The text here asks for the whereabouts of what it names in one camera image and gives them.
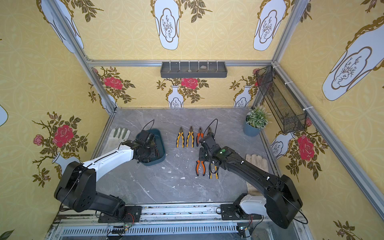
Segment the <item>yellow black pliers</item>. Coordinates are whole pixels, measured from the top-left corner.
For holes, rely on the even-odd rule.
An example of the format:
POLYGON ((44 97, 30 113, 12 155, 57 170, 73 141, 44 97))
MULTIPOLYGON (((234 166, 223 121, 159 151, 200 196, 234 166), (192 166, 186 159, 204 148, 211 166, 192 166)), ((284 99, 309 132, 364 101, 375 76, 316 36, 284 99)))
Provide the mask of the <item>yellow black pliers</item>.
POLYGON ((216 180, 219 179, 219 167, 218 166, 216 166, 214 164, 209 165, 209 178, 210 179, 215 178, 216 180))
POLYGON ((194 129, 193 126, 190 126, 188 136, 187 136, 187 144, 186 147, 194 147, 195 137, 194 137, 194 129))
POLYGON ((185 145, 184 129, 183 129, 183 127, 180 127, 179 132, 178 132, 178 136, 177 136, 176 147, 177 148, 179 148, 179 147, 184 148, 184 145, 185 145))

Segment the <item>teal plastic storage box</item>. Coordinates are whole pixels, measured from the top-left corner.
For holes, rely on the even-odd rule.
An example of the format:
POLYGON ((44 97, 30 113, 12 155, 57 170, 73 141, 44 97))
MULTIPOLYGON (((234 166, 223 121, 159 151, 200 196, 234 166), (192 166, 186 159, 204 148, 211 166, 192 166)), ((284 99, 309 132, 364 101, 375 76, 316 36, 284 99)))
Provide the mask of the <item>teal plastic storage box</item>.
POLYGON ((145 166, 152 166, 152 165, 161 163, 165 159, 166 150, 165 150, 165 146, 163 143, 163 139, 162 139, 162 135, 161 135, 160 130, 151 129, 148 131, 155 135, 154 139, 151 142, 155 142, 155 144, 158 148, 158 159, 154 162, 149 163, 149 164, 143 164, 143 163, 142 164, 145 166))

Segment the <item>red orange black pliers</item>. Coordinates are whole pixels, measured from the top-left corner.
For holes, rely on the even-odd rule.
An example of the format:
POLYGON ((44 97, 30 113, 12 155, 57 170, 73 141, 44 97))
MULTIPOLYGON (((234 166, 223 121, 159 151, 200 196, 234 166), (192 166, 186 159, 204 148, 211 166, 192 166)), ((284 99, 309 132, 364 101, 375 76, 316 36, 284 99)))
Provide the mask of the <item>red orange black pliers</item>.
POLYGON ((200 145, 200 140, 202 140, 204 137, 203 129, 202 127, 199 127, 197 138, 196 138, 196 146, 198 147, 200 145))

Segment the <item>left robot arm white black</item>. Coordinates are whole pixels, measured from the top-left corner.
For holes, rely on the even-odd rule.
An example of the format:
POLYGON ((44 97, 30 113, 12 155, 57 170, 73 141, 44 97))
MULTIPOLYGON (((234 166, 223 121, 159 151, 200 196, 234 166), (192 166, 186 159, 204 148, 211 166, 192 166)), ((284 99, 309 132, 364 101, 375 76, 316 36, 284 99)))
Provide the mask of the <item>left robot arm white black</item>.
POLYGON ((97 192, 97 181, 111 170, 131 160, 149 164, 160 160, 163 156, 164 150, 158 148, 155 143, 146 146, 128 140, 96 159, 83 164, 78 162, 68 164, 54 197, 78 213, 95 210, 122 219, 125 215, 125 202, 118 197, 97 192))

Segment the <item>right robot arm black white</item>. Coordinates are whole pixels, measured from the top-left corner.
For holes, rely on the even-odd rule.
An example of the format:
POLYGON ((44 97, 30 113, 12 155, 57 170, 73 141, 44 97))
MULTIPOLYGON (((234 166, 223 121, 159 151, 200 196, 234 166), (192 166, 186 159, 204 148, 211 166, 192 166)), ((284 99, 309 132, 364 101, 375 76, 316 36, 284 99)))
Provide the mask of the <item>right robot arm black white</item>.
POLYGON ((267 215, 277 226, 287 229, 303 206, 293 181, 286 175, 278 177, 247 162, 229 147, 216 152, 200 148, 200 156, 215 166, 228 170, 255 187, 263 194, 263 207, 240 205, 247 215, 267 215))

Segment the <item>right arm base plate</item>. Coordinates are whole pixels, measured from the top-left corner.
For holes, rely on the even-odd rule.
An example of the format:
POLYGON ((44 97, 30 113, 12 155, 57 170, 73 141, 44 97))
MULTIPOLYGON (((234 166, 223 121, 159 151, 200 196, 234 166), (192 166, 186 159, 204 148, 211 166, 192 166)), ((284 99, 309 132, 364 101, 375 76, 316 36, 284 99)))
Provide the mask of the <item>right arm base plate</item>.
POLYGON ((220 205, 220 213, 222 220, 235 221, 235 220, 261 220, 262 216, 257 214, 246 214, 239 206, 234 204, 220 205))

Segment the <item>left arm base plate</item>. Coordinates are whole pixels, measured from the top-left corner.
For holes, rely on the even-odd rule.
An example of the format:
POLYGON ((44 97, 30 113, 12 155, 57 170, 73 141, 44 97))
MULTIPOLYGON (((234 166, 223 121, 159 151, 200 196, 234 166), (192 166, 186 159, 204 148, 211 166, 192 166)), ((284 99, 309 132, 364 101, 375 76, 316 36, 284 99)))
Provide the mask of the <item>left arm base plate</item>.
POLYGON ((125 206, 120 208, 116 216, 101 213, 98 223, 138 223, 142 213, 142 206, 125 206))

